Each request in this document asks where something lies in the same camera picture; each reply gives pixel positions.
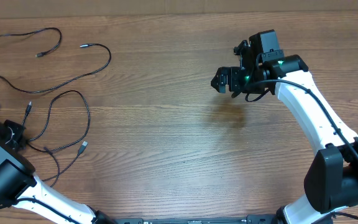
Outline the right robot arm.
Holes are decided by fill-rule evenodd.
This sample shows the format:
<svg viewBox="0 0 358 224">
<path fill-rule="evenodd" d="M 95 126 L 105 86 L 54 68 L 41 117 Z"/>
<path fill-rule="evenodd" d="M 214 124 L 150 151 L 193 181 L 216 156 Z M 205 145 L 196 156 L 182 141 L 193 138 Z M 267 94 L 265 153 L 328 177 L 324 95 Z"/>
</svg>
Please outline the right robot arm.
<svg viewBox="0 0 358 224">
<path fill-rule="evenodd" d="M 245 222 L 332 223 L 358 205 L 358 134 L 325 100 L 303 59 L 286 56 L 274 30 L 243 40 L 234 54 L 239 66 L 220 67 L 211 86 L 233 96 L 275 95 L 297 120 L 314 154 L 298 200 L 274 214 L 248 215 Z"/>
</svg>

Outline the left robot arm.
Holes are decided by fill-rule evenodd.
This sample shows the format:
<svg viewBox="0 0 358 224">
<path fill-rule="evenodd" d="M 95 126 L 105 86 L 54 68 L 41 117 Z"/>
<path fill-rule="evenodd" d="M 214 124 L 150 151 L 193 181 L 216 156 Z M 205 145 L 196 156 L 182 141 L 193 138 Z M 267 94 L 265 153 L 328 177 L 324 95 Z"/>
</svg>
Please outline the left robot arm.
<svg viewBox="0 0 358 224">
<path fill-rule="evenodd" d="M 24 146 L 25 127 L 0 122 L 0 209 L 15 207 L 37 213 L 54 223 L 113 223 L 99 210 L 66 198 L 35 173 L 18 150 Z"/>
</svg>

